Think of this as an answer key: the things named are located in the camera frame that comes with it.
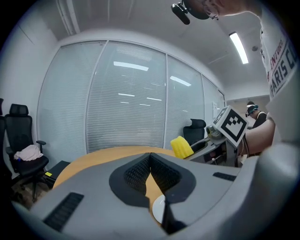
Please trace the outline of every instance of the white cloth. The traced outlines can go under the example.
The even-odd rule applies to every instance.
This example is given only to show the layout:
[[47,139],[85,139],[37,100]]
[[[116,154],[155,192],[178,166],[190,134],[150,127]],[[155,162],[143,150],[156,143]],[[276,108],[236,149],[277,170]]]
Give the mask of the white cloth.
[[27,148],[24,148],[20,152],[16,152],[14,155],[14,159],[22,159],[23,161],[31,161],[37,158],[40,158],[43,154],[40,152],[38,146],[29,145]]
[[270,90],[267,119],[276,124],[273,143],[299,138],[300,71],[297,53],[285,30],[268,9],[262,9],[261,54]]

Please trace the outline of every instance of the chair seat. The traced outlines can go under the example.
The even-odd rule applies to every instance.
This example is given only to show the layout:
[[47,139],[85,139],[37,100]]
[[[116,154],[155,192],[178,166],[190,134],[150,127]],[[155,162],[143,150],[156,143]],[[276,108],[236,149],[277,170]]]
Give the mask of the chair seat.
[[41,156],[32,161],[21,161],[17,163],[18,172],[22,177],[30,176],[37,173],[48,164],[49,160],[45,156]]

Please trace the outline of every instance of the white t-shirt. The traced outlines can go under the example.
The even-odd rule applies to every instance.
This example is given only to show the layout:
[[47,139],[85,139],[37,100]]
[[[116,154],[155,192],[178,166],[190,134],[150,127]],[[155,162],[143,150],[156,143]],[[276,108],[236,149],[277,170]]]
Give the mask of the white t-shirt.
[[261,55],[270,90],[267,109],[278,129],[274,141],[300,139],[299,58],[279,22],[269,10],[262,9]]

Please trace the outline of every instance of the cloth on chair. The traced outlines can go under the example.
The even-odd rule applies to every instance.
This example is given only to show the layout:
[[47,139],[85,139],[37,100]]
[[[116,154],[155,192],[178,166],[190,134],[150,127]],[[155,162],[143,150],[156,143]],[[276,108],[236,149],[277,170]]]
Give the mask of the cloth on chair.
[[24,148],[20,152],[16,152],[14,155],[14,159],[22,159],[23,161],[32,161],[37,158],[40,158],[43,154],[40,152],[38,146],[29,145],[27,148]]

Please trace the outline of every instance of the black shirt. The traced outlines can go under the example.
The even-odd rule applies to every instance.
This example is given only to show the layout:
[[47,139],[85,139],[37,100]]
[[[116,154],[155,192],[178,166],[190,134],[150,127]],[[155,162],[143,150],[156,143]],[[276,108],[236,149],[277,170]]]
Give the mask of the black shirt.
[[252,128],[256,128],[256,127],[262,125],[266,121],[266,119],[267,119],[267,114],[260,111],[258,118],[256,119],[255,123],[253,124]]

